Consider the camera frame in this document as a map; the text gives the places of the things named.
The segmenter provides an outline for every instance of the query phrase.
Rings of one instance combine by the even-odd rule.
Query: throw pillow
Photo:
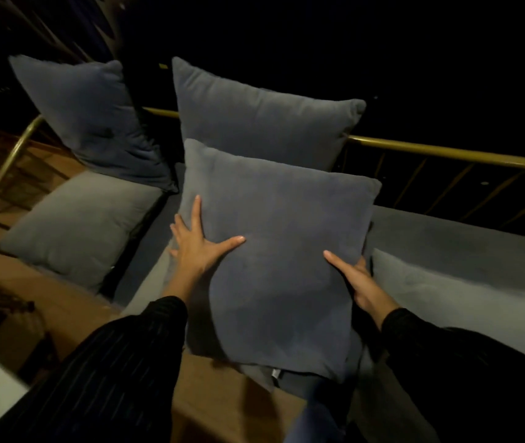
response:
[[[183,140],[244,157],[330,170],[365,101],[324,101],[214,76],[172,59]]]
[[[477,331],[525,354],[525,291],[431,272],[377,249],[372,259],[377,284],[421,319]]]
[[[90,170],[177,193],[160,149],[143,132],[119,61],[80,65],[9,58],[47,123]]]
[[[1,239],[0,250],[97,293],[162,190],[85,171],[63,183]]]
[[[234,156],[191,139],[185,163],[185,223],[200,194],[207,239],[247,239],[193,292],[191,351],[342,380],[352,300],[322,252],[358,259],[381,184]]]

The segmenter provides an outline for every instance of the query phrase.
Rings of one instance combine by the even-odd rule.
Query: wooden floor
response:
[[[64,159],[60,169],[80,171]],[[12,220],[22,212],[9,211]],[[0,284],[35,301],[60,358],[99,326],[117,318],[111,306],[0,255]],[[269,394],[234,369],[184,355],[173,398],[173,442],[281,442],[305,402],[281,390]]]

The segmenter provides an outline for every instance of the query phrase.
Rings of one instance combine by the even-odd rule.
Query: striped sleeve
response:
[[[98,328],[0,418],[0,439],[167,441],[186,321],[164,297]]]

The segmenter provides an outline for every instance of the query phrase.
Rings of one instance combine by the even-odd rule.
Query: gold metal frame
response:
[[[172,110],[162,110],[162,109],[154,109],[151,107],[144,107],[147,111],[158,115],[158,116],[164,116],[168,118],[179,118],[179,114],[177,111]],[[23,135],[19,138],[19,140],[16,142],[15,147],[12,149],[10,154],[8,155],[6,161],[2,165],[0,169],[0,185],[3,180],[3,178],[7,175],[8,171],[15,165],[16,161],[19,159],[19,157],[22,155],[23,150],[26,148],[31,135],[37,130],[37,128],[43,123],[44,119],[40,116],[35,118],[29,126],[25,129],[25,132]],[[427,163],[427,160],[429,157],[442,157],[452,160],[460,160],[468,162],[468,164],[456,175],[455,178],[449,183],[448,186],[444,188],[444,190],[441,192],[441,194],[436,198],[436,200],[429,206],[429,208],[426,209],[424,214],[429,214],[439,203],[440,201],[455,187],[461,180],[468,174],[473,167],[476,164],[486,164],[486,165],[495,165],[495,166],[506,166],[510,168],[517,168],[519,171],[512,175],[510,178],[506,179],[504,182],[496,186],[496,188],[488,194],[488,196],[480,201],[476,206],[474,206],[470,211],[465,213],[459,221],[463,222],[465,221],[469,216],[474,214],[477,210],[482,208],[484,205],[486,205],[491,199],[495,198],[499,193],[501,193],[503,190],[505,190],[508,186],[512,185],[518,178],[520,178],[523,174],[525,174],[525,157],[518,157],[514,155],[503,155],[503,154],[493,154],[491,152],[480,152],[477,150],[465,150],[465,149],[455,149],[455,148],[445,148],[442,146],[432,146],[432,145],[421,145],[417,143],[406,143],[406,142],[400,142],[400,141],[393,141],[393,140],[384,140],[380,138],[368,138],[368,137],[362,137],[362,136],[356,136],[356,135],[350,135],[349,140],[355,143],[358,143],[361,146],[368,146],[372,148],[380,148],[384,149],[384,153],[380,156],[379,161],[377,163],[377,167],[375,169],[374,177],[377,177],[379,174],[379,171],[382,168],[382,165],[384,163],[384,158],[386,151],[399,151],[399,152],[409,152],[412,154],[419,154],[424,155],[425,157],[421,160],[419,165],[415,168],[414,172],[408,179],[406,185],[400,192],[399,196],[395,200],[393,204],[393,208],[395,208],[404,195],[406,194],[408,188],[411,186],[411,184],[414,182],[416,176],[420,173],[420,171],[423,169],[425,164]],[[506,222],[502,223],[500,228],[506,227],[510,223],[513,223],[520,217],[525,215],[525,208],[519,211],[515,216],[511,217]],[[8,229],[8,227],[4,224],[0,224],[0,228]]]

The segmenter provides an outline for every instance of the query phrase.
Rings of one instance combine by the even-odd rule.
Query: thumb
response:
[[[244,243],[246,238],[244,236],[234,236],[233,238],[226,239],[225,241],[216,245],[218,256],[222,256],[224,253],[235,249],[240,244]]]
[[[346,277],[352,275],[352,272],[355,270],[353,266],[345,263],[334,253],[329,252],[328,250],[324,251],[324,258],[326,258],[326,261],[332,264],[335,268],[339,269],[343,274],[345,274]]]

